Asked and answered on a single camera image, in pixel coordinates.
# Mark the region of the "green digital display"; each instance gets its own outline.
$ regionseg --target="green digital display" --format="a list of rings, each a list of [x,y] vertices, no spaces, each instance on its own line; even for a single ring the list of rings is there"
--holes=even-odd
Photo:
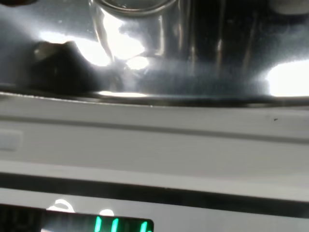
[[[149,219],[106,217],[0,205],[0,231],[154,232]]]

